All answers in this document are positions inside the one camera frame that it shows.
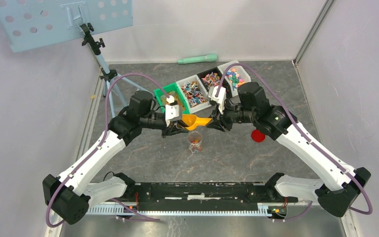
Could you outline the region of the yellow plastic scoop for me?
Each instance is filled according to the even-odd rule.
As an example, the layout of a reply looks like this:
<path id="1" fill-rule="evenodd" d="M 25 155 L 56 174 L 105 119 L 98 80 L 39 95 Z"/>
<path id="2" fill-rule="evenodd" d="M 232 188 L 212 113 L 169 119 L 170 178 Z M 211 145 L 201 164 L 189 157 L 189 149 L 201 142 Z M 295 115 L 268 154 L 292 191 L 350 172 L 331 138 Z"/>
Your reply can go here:
<path id="1" fill-rule="evenodd" d="M 185 124 L 183 127 L 188 131 L 193 131 L 199 126 L 207 126 L 212 118 L 200 118 L 196 115 L 184 114 L 181 121 Z"/>

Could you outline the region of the clear plastic jar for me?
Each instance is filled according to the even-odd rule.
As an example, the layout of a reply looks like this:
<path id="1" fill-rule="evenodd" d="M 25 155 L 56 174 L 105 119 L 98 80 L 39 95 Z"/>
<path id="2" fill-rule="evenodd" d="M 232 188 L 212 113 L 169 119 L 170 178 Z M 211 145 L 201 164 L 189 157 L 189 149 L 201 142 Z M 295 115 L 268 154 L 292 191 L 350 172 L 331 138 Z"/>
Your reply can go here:
<path id="1" fill-rule="evenodd" d="M 198 131 L 192 131 L 188 135 L 189 150 L 192 154 L 202 151 L 202 135 Z"/>

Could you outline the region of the red jar lid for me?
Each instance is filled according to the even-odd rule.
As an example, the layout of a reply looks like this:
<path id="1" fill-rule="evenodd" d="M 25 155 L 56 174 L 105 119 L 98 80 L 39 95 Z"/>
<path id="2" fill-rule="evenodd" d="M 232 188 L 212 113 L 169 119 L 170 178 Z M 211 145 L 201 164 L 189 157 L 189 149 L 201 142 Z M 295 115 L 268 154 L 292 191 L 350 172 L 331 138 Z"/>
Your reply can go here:
<path id="1" fill-rule="evenodd" d="M 254 130 L 251 133 L 251 139 L 254 142 L 261 143 L 266 139 L 266 135 L 261 133 L 259 130 Z"/>

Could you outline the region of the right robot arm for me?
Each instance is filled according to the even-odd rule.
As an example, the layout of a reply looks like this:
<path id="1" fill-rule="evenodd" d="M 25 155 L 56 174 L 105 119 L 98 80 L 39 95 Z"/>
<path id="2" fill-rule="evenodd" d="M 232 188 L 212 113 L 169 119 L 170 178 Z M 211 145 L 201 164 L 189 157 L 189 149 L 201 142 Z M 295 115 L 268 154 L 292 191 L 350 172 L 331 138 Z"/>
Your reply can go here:
<path id="1" fill-rule="evenodd" d="M 265 188 L 271 201 L 283 197 L 317 202 L 324 210 L 342 217 L 359 195 L 371 173 L 364 167 L 355 168 L 336 157 L 312 135 L 297 118 L 283 106 L 271 105 L 264 89 L 256 82 L 247 82 L 238 88 L 239 103 L 227 99 L 221 86 L 209 90 L 209 98 L 216 107 L 211 114 L 209 128 L 229 131 L 235 123 L 250 123 L 296 154 L 318 176 L 317 179 L 296 178 L 284 173 L 274 174 Z"/>

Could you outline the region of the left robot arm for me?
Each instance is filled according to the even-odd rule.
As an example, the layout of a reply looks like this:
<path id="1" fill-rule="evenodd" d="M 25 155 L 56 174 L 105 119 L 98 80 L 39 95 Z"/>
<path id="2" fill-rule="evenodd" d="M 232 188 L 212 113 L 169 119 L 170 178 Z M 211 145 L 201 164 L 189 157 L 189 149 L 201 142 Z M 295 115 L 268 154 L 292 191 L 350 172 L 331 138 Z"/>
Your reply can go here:
<path id="1" fill-rule="evenodd" d="M 47 205 L 46 222 L 50 227 L 50 212 L 54 211 L 68 224 L 77 223 L 89 208 L 113 198 L 130 201 L 135 196 L 131 181 L 121 174 L 100 183 L 92 184 L 95 175 L 122 151 L 144 128 L 160 130 L 162 137 L 187 132 L 185 114 L 177 103 L 165 105 L 158 113 L 150 92 L 137 91 L 128 106 L 111 119 L 95 144 L 73 165 L 58 176 L 49 174 L 43 180 L 43 192 Z"/>

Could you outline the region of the white lollipop bin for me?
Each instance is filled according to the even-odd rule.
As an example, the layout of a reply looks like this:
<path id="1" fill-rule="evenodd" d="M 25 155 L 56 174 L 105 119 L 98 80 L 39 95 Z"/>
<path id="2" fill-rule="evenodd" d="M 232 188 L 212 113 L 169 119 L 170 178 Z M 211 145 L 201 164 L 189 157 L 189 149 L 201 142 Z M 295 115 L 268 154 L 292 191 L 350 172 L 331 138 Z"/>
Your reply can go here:
<path id="1" fill-rule="evenodd" d="M 195 114 L 211 107 L 208 101 L 207 90 L 197 75 L 179 80 L 176 84 L 184 96 L 184 101 L 188 106 L 190 114 Z"/>

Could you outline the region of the green candy bin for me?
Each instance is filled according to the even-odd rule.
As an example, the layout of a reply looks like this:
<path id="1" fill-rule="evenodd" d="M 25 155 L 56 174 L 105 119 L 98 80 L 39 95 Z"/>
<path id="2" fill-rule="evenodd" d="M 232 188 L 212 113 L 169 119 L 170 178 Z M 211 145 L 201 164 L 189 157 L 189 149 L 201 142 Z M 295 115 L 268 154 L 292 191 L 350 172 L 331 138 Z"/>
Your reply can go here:
<path id="1" fill-rule="evenodd" d="M 175 98 L 175 101 L 177 101 L 178 105 L 181 106 L 181 111 L 183 114 L 190 114 L 189 106 L 185 100 L 184 94 L 181 92 L 181 89 L 178 87 L 178 85 L 174 82 L 171 84 L 168 84 L 163 87 L 163 89 L 171 96 Z M 162 90 L 157 88 L 153 91 L 155 98 L 159 105 L 165 106 L 166 105 L 166 96 L 163 94 Z"/>

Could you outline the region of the black lollipop bin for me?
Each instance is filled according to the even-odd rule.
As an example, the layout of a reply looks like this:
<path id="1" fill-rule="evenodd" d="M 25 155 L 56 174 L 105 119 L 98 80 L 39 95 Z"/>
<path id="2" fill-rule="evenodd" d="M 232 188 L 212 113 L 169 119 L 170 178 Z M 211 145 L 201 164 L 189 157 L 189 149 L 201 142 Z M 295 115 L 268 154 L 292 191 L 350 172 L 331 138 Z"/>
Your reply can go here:
<path id="1" fill-rule="evenodd" d="M 222 73 L 217 67 L 215 67 L 210 70 L 201 72 L 197 74 L 197 76 L 199 77 L 204 88 L 207 91 L 209 91 L 211 87 L 219 85 L 220 79 L 222 77 Z M 226 79 L 223 81 L 222 86 L 226 89 L 226 97 L 231 98 L 232 97 L 231 86 L 226 81 Z"/>

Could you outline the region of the white candy bin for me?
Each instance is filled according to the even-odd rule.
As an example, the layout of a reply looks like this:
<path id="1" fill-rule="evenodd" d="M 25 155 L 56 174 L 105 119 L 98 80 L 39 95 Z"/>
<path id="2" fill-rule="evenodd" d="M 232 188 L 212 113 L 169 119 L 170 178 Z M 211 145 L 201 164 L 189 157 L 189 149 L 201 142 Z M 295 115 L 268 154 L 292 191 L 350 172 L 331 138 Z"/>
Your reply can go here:
<path id="1" fill-rule="evenodd" d="M 218 69 L 225 76 L 225 80 L 229 83 L 232 92 L 236 92 L 239 86 L 247 82 L 251 82 L 251 77 L 242 66 L 227 67 L 232 64 L 239 63 L 237 60 L 221 64 Z"/>

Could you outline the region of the light blue music stand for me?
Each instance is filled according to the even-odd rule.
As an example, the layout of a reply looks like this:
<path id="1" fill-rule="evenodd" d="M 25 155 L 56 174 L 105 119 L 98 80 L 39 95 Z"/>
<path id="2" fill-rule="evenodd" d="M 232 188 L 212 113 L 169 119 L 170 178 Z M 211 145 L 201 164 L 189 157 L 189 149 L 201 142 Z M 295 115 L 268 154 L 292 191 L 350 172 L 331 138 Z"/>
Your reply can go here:
<path id="1" fill-rule="evenodd" d="M 96 34 L 118 30 L 133 25 L 133 1 L 131 0 L 0 0 L 0 23 L 10 40 L 13 52 L 22 52 L 48 45 L 81 39 L 88 46 L 102 69 L 101 79 L 114 115 L 114 99 L 117 96 L 126 105 L 119 87 L 113 84 L 117 77 L 103 58 L 103 39 Z"/>

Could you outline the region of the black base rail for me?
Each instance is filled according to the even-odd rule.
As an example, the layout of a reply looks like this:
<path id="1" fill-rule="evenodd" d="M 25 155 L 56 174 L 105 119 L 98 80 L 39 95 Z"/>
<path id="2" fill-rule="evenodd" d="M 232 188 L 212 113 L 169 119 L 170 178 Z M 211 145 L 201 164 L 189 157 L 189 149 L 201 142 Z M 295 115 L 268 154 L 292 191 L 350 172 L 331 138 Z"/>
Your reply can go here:
<path id="1" fill-rule="evenodd" d="M 136 183 L 119 197 L 139 211 L 254 211 L 259 203 L 297 203 L 264 182 Z"/>

